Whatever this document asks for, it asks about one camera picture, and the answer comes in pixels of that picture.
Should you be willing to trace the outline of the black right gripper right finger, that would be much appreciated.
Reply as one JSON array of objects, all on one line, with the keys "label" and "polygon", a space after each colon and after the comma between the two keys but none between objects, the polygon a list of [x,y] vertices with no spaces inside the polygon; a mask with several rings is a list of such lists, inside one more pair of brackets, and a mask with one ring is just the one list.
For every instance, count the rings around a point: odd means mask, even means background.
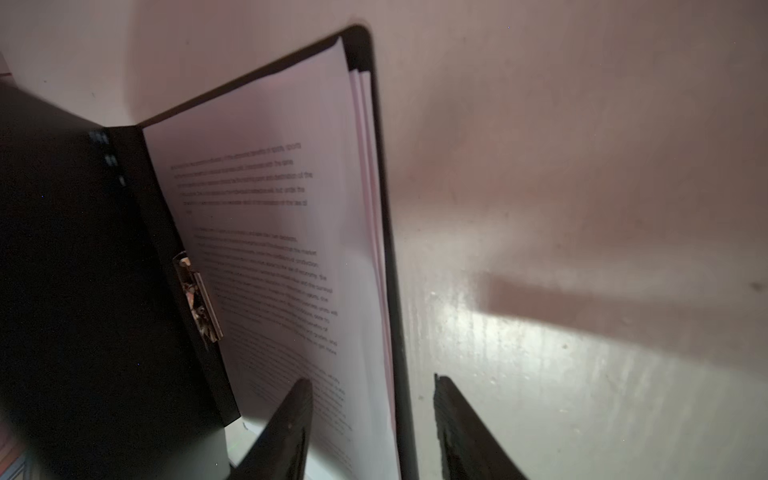
[{"label": "black right gripper right finger", "polygon": [[434,376],[444,479],[526,479],[448,376]]}]

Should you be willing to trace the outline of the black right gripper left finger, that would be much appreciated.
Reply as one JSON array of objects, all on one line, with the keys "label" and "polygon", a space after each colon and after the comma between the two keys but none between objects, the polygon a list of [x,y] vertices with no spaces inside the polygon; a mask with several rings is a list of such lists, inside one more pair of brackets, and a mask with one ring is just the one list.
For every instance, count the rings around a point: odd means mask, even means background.
[{"label": "black right gripper left finger", "polygon": [[312,383],[300,378],[229,479],[303,479],[312,419]]}]

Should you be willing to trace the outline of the blue folder with black inside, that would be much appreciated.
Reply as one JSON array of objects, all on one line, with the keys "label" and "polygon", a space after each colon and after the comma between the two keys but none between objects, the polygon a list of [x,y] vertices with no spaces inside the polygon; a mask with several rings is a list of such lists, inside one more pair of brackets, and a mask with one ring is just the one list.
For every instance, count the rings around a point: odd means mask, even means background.
[{"label": "blue folder with black inside", "polygon": [[141,123],[104,127],[1,88],[1,415],[60,479],[225,479],[241,418],[221,325],[163,197],[145,127],[341,38],[372,75],[400,475],[418,475],[374,44],[351,25]]}]

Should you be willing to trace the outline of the printed paper sheet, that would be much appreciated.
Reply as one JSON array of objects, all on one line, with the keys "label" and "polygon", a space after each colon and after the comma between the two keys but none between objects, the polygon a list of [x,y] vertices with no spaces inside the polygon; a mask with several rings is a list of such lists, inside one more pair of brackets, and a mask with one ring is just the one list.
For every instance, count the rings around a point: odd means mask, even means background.
[{"label": "printed paper sheet", "polygon": [[392,431],[397,432],[394,372],[391,345],[391,327],[387,300],[387,281],[385,248],[383,237],[383,217],[381,206],[381,187],[378,173],[378,153],[375,140],[375,122],[373,116],[372,75],[357,69],[349,72],[353,102],[356,109],[356,126],[360,150],[362,190],[366,219],[373,252],[374,271],[379,297],[382,324],[384,370],[387,384],[388,402]]},{"label": "printed paper sheet", "polygon": [[313,479],[400,475],[362,78],[336,38],[143,130],[241,418],[312,383]]}]

